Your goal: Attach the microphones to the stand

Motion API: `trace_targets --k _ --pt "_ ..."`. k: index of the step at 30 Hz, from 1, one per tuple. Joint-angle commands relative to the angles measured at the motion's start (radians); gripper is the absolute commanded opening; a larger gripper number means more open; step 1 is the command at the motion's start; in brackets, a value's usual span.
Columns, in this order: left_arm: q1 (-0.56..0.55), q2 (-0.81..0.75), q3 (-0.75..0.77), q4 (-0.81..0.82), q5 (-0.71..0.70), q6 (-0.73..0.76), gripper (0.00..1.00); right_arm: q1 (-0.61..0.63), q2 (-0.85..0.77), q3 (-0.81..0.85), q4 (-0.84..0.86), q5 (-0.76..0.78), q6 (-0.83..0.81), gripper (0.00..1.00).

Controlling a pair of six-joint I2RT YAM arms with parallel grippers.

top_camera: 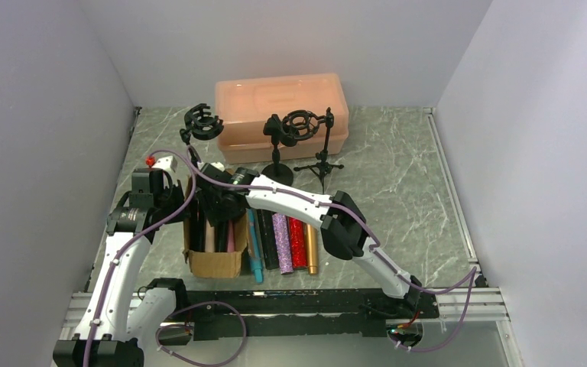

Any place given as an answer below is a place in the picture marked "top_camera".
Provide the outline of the slim black microphone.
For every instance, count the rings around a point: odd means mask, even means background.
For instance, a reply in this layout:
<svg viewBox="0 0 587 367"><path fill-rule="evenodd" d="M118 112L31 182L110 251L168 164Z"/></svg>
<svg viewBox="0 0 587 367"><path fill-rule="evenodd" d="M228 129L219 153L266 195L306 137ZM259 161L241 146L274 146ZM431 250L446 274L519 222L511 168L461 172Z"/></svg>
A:
<svg viewBox="0 0 587 367"><path fill-rule="evenodd" d="M228 223L219 223L215 234L215 252L227 252L228 246Z"/></svg>

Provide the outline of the black silver-head microphone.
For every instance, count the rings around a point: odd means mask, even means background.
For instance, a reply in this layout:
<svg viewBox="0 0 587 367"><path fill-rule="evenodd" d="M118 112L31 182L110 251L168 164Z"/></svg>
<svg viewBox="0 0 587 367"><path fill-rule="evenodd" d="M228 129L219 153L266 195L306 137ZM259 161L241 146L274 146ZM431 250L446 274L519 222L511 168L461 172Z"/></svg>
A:
<svg viewBox="0 0 587 367"><path fill-rule="evenodd" d="M198 200L194 200L190 214L190 250L203 252L206 241L206 216Z"/></svg>

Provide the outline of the pink microphone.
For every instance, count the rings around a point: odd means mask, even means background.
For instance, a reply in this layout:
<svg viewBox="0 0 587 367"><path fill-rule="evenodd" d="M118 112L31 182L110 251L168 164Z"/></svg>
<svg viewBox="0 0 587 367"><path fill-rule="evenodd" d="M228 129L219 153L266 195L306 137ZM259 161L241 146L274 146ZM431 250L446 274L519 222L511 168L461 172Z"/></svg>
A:
<svg viewBox="0 0 587 367"><path fill-rule="evenodd" d="M228 253L235 251L235 233L233 221L228 222L226 251Z"/></svg>

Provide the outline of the black glitter microphone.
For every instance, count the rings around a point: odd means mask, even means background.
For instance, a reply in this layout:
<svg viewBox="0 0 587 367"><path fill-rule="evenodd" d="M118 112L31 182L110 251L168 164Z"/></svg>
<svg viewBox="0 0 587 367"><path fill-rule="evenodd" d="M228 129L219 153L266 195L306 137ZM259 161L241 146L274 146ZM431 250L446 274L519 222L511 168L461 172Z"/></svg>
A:
<svg viewBox="0 0 587 367"><path fill-rule="evenodd" d="M268 270L278 269L280 265L275 241L273 213L268 210L259 209L257 211L257 217L258 227L261 234L261 246L264 256L264 265Z"/></svg>

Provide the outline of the brown cardboard box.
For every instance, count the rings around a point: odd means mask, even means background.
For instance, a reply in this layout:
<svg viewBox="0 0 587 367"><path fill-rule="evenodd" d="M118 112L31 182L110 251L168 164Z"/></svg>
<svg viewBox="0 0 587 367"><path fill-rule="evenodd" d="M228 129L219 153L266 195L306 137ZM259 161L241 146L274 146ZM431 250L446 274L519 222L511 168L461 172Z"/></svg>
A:
<svg viewBox="0 0 587 367"><path fill-rule="evenodd" d="M196 198L196 179L189 179L187 189L193 190L195 196L187 209L193 207ZM190 267L190 272L197 278L230 279L237 278L245 267L249 253L249 232L247 209L243 216L233 221L235 233L235 251L228 252L193 252L190 250L190 218L183 224L183 257Z"/></svg>

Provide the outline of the purple glitter microphone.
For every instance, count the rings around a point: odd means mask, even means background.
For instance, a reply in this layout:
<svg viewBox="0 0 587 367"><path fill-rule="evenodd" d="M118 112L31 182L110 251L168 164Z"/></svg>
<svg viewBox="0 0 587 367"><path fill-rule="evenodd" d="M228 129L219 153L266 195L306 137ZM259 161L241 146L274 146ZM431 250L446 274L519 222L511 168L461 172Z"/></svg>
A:
<svg viewBox="0 0 587 367"><path fill-rule="evenodd" d="M272 223L274 226L274 238L280 272L281 274L291 274L294 271L294 267L290 250L287 217L280 213L274 213Z"/></svg>

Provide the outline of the black clip round-base stand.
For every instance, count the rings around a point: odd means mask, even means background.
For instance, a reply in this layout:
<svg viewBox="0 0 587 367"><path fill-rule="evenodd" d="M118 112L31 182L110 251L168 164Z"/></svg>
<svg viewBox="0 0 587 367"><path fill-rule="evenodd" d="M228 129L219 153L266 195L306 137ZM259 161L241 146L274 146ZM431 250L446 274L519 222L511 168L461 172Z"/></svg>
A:
<svg viewBox="0 0 587 367"><path fill-rule="evenodd" d="M271 152L271 163L261 173L279 184L291 185L294 181L294 173L286 164L281 163L279 145L284 141L286 134L283 123L278 115L273 114L267 119L264 124L263 134L271 137L273 148Z"/></svg>

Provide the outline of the blue plastic microphone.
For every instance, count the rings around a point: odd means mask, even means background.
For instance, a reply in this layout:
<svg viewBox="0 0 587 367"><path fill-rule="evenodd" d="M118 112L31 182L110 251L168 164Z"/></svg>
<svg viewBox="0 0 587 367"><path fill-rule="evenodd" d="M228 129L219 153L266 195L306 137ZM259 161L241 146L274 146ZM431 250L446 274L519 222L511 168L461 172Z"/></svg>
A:
<svg viewBox="0 0 587 367"><path fill-rule="evenodd" d="M255 215L252 209L247 210L248 215L248 232L250 245L249 249L249 261L251 266L251 272L255 277L255 281L258 284L264 282L263 265L261 259L261 250L258 243L258 234L255 226Z"/></svg>

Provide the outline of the red glitter microphone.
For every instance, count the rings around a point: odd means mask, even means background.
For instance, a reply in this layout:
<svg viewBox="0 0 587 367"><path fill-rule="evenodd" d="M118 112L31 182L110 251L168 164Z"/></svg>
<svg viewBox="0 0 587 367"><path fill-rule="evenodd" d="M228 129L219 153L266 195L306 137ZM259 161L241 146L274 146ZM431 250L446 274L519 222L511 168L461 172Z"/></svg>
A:
<svg viewBox="0 0 587 367"><path fill-rule="evenodd" d="M304 224L298 219L289 218L288 226L293 269L305 268L307 259Z"/></svg>

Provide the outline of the black shock mount round-base stand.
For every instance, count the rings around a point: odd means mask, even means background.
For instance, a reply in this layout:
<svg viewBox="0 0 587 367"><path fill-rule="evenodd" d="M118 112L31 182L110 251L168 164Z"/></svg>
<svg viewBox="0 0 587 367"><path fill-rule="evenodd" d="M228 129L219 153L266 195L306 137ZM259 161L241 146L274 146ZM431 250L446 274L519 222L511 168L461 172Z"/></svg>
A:
<svg viewBox="0 0 587 367"><path fill-rule="evenodd" d="M191 139L209 141L217 138L223 131L223 120L218 115L211 113L211 106L199 103L190 108L183 117L185 127L180 130L181 140L188 147L191 161L195 167L199 167L200 157L191 147Z"/></svg>

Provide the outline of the gold microphone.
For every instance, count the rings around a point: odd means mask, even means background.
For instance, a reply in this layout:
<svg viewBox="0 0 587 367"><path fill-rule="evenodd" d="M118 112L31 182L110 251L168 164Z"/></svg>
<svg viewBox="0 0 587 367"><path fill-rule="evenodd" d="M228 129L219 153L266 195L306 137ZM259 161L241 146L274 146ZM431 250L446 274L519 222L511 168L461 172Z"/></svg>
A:
<svg viewBox="0 0 587 367"><path fill-rule="evenodd" d="M319 249L316 229L310 224L305 228L307 270L310 275L319 274Z"/></svg>

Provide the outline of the peach beige microphone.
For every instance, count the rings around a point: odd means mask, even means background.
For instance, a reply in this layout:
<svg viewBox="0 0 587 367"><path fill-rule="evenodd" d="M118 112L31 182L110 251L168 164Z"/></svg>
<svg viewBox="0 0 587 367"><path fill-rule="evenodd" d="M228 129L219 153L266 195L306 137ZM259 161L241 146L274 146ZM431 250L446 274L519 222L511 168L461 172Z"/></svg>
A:
<svg viewBox="0 0 587 367"><path fill-rule="evenodd" d="M204 252L214 252L216 244L216 229L210 225L208 220L205 224Z"/></svg>

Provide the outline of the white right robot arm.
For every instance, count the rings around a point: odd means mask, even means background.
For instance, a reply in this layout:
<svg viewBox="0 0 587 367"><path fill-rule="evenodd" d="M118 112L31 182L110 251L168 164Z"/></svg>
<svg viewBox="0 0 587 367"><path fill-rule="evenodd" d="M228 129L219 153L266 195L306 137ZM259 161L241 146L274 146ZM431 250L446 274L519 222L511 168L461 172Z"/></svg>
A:
<svg viewBox="0 0 587 367"><path fill-rule="evenodd" d="M339 199L349 198L349 195L342 192L335 196L309 193L262 174L247 174L247 183L233 184L214 179L196 168L192 172L200 180L238 197L239 202L248 208L281 213L318 229L326 252L335 258L356 263L388 297L405 299L411 291L420 293L423 290L416 278L383 251L361 212L355 206L339 202Z"/></svg>

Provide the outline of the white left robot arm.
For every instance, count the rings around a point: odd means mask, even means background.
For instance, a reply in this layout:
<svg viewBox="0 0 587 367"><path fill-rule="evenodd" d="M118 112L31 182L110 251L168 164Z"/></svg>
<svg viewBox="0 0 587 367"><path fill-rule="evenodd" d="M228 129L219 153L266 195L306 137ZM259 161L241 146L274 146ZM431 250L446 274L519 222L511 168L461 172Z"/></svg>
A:
<svg viewBox="0 0 587 367"><path fill-rule="evenodd" d="M53 350L58 366L142 366L150 333L187 300L177 278L157 278L148 295L131 311L135 282L156 231L167 223L182 222L190 198L183 193L174 169L137 169L131 190L108 215L105 256L91 299L69 340Z"/></svg>

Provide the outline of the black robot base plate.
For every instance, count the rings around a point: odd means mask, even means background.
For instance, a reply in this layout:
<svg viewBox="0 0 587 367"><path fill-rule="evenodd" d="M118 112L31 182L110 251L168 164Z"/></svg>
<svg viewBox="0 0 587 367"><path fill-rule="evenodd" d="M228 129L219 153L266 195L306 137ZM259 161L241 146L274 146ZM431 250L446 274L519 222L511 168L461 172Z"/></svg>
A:
<svg viewBox="0 0 587 367"><path fill-rule="evenodd" d="M391 298L378 288L187 291L168 325L181 325L196 341L241 336L358 334L385 337L396 323L437 319L435 296Z"/></svg>

